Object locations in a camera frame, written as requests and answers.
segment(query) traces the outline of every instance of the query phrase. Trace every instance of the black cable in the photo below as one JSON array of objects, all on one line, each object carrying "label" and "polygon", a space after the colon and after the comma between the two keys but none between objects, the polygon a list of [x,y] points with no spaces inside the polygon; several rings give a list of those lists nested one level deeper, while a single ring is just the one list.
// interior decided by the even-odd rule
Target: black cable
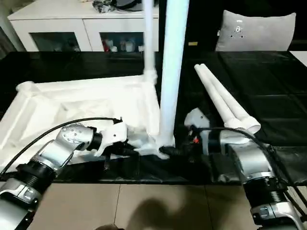
[{"label": "black cable", "polygon": [[303,209],[298,205],[298,203],[293,199],[293,197],[287,192],[284,192],[285,196],[288,198],[288,200],[293,204],[293,206],[297,209],[297,211],[304,217],[306,214],[303,211]]},{"label": "black cable", "polygon": [[37,137],[36,139],[34,139],[33,141],[31,141],[26,147],[24,147],[19,153],[17,153],[12,159],[11,161],[4,167],[4,169],[1,171],[0,173],[0,178],[6,173],[6,171],[13,165],[13,163],[24,153],[26,152],[32,145],[34,145],[35,143],[37,143],[41,138],[43,138],[44,136],[48,135],[49,133],[57,130],[58,128],[61,128],[63,126],[66,125],[70,125],[73,123],[77,123],[77,122],[81,122],[81,121],[91,121],[91,120],[109,120],[109,121],[113,121],[114,123],[118,123],[121,122],[121,120],[115,119],[115,118],[108,118],[108,117],[92,117],[92,118],[81,118],[81,119],[77,119],[77,120],[73,120],[73,121],[68,121],[65,122],[63,124],[60,124],[58,126],[55,126],[53,128],[51,128],[50,130],[46,131],[45,133],[43,133],[42,135],[40,135],[39,137]]},{"label": "black cable", "polygon": [[236,133],[243,134],[245,137],[253,140],[261,148],[261,150],[263,150],[263,153],[266,155],[269,162],[274,163],[274,165],[271,165],[271,167],[273,168],[275,174],[277,175],[277,178],[278,179],[282,178],[278,173],[278,169],[280,169],[280,171],[286,177],[290,186],[294,188],[295,192],[297,193],[297,195],[299,196],[299,198],[302,200],[303,204],[307,208],[307,200],[305,199],[305,197],[303,196],[301,191],[298,189],[298,187],[293,182],[293,180],[292,180],[290,174],[288,173],[286,167],[284,166],[284,164],[281,161],[277,160],[278,156],[277,156],[276,152],[275,151],[272,152],[272,154],[274,155],[274,158],[272,158],[270,153],[268,152],[267,148],[264,146],[264,144],[261,141],[259,141],[256,137],[247,133],[244,130],[233,129],[233,128],[228,128],[228,127],[209,127],[209,128],[194,128],[194,129],[196,129],[197,131],[205,131],[205,130],[207,130],[207,131],[224,131],[224,130],[228,130],[228,131],[233,131],[233,132],[236,132]]}]

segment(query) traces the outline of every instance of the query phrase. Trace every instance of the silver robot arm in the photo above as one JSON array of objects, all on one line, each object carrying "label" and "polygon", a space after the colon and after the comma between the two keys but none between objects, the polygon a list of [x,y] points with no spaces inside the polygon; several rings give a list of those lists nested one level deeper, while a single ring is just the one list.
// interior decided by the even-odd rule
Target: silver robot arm
[{"label": "silver robot arm", "polygon": [[232,157],[251,205],[254,223],[262,226],[260,229],[304,230],[294,206],[284,195],[287,187],[280,184],[263,151],[251,140],[243,144],[243,139],[243,135],[229,131],[220,134],[223,151]]},{"label": "silver robot arm", "polygon": [[75,150],[103,150],[127,139],[121,122],[102,134],[80,124],[65,126],[17,174],[0,188],[0,229],[25,230],[31,224],[45,191],[69,163]]}]

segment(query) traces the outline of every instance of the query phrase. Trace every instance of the white pillow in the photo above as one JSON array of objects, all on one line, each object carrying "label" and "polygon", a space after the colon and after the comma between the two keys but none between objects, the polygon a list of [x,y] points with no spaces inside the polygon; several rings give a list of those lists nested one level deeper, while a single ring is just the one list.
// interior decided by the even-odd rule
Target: white pillow
[{"label": "white pillow", "polygon": [[292,42],[296,13],[282,17],[246,17],[223,13],[216,51],[286,51]]}]

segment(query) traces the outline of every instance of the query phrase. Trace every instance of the tiled floor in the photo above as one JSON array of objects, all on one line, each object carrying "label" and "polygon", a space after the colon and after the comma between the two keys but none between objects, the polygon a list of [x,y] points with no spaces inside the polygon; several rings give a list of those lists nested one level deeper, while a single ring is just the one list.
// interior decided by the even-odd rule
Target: tiled floor
[{"label": "tiled floor", "polygon": [[53,184],[29,229],[256,230],[249,209],[239,186]]}]

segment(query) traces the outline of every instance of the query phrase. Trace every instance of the black tablecloth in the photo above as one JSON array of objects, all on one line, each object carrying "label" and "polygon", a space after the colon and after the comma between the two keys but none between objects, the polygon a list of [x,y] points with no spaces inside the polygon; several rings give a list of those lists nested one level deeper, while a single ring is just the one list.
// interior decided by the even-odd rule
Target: black tablecloth
[{"label": "black tablecloth", "polygon": [[[156,55],[160,97],[162,59]],[[175,137],[187,134],[183,121],[199,107],[212,126],[223,123],[197,76],[194,65],[205,63],[242,106],[262,125],[257,137],[274,146],[293,180],[307,184],[307,68],[289,52],[186,53],[181,72]],[[132,53],[11,53],[0,62],[0,115],[24,81],[50,82],[142,74],[143,60]],[[63,183],[238,184],[232,162],[215,153],[211,162],[185,158],[161,160],[135,156],[70,165],[57,178]]]}]

